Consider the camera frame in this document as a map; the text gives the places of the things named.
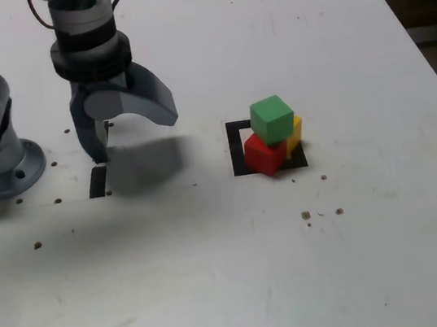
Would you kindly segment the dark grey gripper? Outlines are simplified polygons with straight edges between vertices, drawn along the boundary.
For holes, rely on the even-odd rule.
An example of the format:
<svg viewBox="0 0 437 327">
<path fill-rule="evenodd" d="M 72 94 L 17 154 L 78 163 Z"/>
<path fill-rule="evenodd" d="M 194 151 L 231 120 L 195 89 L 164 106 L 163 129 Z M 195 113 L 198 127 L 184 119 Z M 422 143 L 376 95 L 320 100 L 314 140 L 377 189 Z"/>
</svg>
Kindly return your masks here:
<svg viewBox="0 0 437 327">
<path fill-rule="evenodd" d="M 104 120 L 123 114 L 139 115 L 162 126 L 174 126 L 178 120 L 171 90 L 137 63 L 108 80 L 71 82 L 70 86 L 69 109 L 78 141 L 97 164 L 108 162 Z"/>
</svg>

